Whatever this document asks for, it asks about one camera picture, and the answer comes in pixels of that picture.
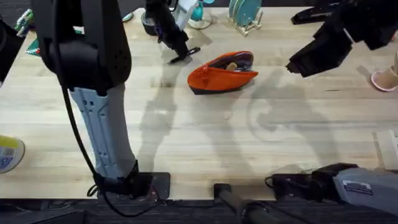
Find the yellow can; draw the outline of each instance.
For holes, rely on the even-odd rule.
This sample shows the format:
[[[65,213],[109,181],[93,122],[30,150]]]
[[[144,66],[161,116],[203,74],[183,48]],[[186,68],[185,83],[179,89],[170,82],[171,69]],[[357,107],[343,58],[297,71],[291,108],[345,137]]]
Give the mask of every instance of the yellow can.
[[[25,145],[20,139],[0,135],[0,174],[15,168],[25,154]]]

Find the wood grain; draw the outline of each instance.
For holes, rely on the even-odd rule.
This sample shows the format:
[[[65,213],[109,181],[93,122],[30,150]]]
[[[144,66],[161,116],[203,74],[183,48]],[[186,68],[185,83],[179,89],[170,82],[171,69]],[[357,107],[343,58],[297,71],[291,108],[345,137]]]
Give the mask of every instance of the wood grain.
[[[302,9],[264,8],[261,30],[244,38],[226,8],[212,8],[214,25],[187,28],[188,45],[202,51],[172,66],[175,53],[144,32],[142,9],[125,24],[133,61],[125,98],[131,147],[141,171],[171,173],[170,198],[212,198],[216,182],[248,198],[272,198],[264,178],[276,172],[334,162],[379,166],[373,132],[398,125],[398,93],[376,91],[369,77],[392,65],[397,44],[374,52],[356,44],[340,68],[303,79],[284,68],[321,25],[293,26],[290,18]],[[22,162],[0,175],[0,198],[85,198],[93,181],[57,79],[39,57],[24,53],[34,39],[27,36],[0,89],[0,134],[27,147]],[[254,81],[239,92],[195,96],[189,73],[234,50],[253,52]]]

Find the wooden table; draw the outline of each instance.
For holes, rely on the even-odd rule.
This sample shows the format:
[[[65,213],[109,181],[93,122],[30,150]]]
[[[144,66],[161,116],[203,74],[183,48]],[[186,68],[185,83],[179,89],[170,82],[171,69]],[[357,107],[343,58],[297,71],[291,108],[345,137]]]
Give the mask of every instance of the wooden table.
[[[265,8],[261,30],[242,37],[227,9],[211,9],[215,24],[186,29],[191,62],[166,63],[175,53],[148,36],[142,9],[125,24],[132,54],[126,82],[126,119],[141,171],[172,175],[170,198],[209,199],[216,182],[247,198],[272,198],[264,178],[335,162],[382,166],[374,131],[398,126],[398,93],[381,93],[370,74],[392,64],[397,44],[371,52],[356,44],[335,70],[303,79],[284,66],[321,25],[293,26],[303,8]],[[24,53],[30,33],[0,89],[0,134],[27,147],[22,162],[0,175],[0,198],[85,198],[93,184],[72,134],[60,86],[39,57]],[[191,71],[230,51],[250,50],[259,71],[242,91],[195,96]],[[83,140],[91,151],[74,105]]]

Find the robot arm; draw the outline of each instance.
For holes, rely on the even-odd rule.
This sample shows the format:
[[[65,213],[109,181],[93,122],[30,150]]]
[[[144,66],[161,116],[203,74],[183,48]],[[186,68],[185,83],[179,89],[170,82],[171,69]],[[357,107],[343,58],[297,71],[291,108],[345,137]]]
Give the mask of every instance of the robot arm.
[[[198,0],[176,0],[175,8],[170,11],[167,0],[146,1],[146,20],[154,23],[154,30],[149,32],[157,35],[159,43],[163,42],[168,48],[175,50],[178,55],[170,63],[183,60],[186,56],[200,50],[198,47],[188,50],[185,44],[188,35],[183,30],[197,4]]]
[[[315,40],[290,58],[287,69],[308,77],[339,67],[353,42],[364,41],[370,50],[386,46],[398,29],[397,8],[395,0],[341,1]]]
[[[155,188],[157,196],[166,199],[170,174],[139,172],[129,144],[123,101],[131,54],[118,2],[31,0],[31,5],[42,60],[58,77],[72,129],[99,193],[109,202],[107,192],[136,198]],[[162,24],[174,27],[174,20],[171,22],[164,20]],[[77,34],[73,26],[84,26],[84,35]],[[84,119],[95,166],[78,134],[68,92]]]

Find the label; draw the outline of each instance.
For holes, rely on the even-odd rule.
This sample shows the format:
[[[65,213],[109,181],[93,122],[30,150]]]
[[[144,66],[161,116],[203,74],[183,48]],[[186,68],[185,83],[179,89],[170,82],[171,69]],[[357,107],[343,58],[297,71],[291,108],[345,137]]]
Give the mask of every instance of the label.
[[[370,184],[356,182],[351,180],[343,180],[343,187],[346,191],[356,192],[359,194],[373,195]]]
[[[14,158],[15,149],[0,147],[0,170],[5,169]]]

